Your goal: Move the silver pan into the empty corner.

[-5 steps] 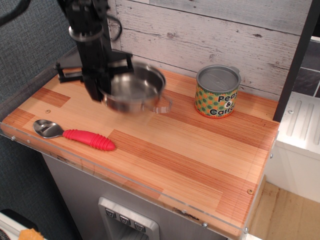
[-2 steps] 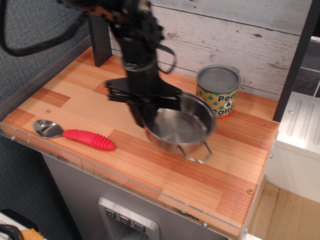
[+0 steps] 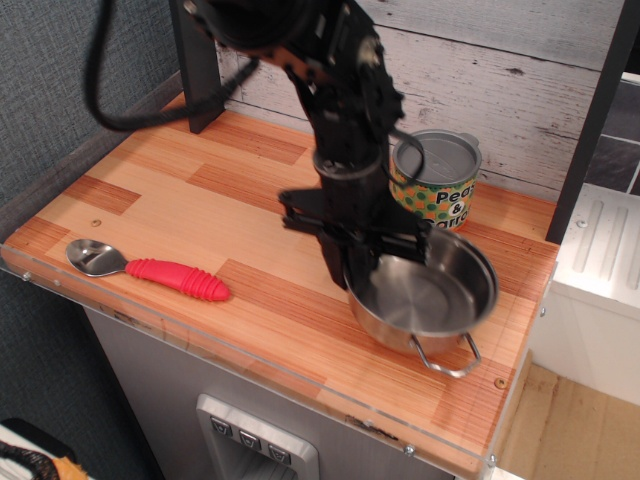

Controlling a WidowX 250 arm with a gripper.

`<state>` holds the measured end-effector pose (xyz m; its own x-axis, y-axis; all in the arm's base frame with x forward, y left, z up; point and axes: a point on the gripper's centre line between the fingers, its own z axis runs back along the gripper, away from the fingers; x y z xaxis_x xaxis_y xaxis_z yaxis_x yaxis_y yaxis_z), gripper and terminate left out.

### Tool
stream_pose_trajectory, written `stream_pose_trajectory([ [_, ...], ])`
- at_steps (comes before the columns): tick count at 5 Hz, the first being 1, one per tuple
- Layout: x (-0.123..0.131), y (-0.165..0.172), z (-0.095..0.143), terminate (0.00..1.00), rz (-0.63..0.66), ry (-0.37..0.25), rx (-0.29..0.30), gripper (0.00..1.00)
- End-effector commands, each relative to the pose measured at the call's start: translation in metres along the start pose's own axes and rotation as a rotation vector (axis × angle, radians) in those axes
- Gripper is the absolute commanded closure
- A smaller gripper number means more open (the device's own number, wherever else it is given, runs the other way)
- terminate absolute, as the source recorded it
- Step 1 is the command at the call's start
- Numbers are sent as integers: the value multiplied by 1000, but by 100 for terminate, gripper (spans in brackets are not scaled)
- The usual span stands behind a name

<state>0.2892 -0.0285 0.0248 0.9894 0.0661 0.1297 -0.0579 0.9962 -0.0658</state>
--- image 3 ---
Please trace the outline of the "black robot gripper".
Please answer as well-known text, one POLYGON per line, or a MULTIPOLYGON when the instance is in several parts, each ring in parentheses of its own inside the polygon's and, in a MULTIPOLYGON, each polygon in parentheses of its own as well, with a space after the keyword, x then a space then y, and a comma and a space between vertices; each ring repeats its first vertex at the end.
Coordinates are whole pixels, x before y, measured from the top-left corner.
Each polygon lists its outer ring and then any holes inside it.
POLYGON ((313 166, 320 186, 284 190, 279 201, 286 227, 316 237, 337 286, 358 290, 368 285, 381 254, 426 261, 429 227, 392 197, 386 151, 356 166, 316 152, 313 166))

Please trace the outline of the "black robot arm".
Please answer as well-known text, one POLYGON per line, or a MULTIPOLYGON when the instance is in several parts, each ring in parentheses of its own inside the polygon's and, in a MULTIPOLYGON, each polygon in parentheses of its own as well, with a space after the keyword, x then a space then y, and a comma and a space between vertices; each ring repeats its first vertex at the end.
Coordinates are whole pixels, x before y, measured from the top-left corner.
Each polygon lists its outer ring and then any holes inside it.
POLYGON ((345 286, 384 254, 422 261, 427 224, 390 188, 391 139, 403 97, 387 73, 373 21, 353 1, 187 1, 186 13, 219 44, 249 58, 224 87, 257 66, 280 67, 293 84, 315 139, 315 189, 285 190, 286 227, 315 236, 332 280, 345 286))

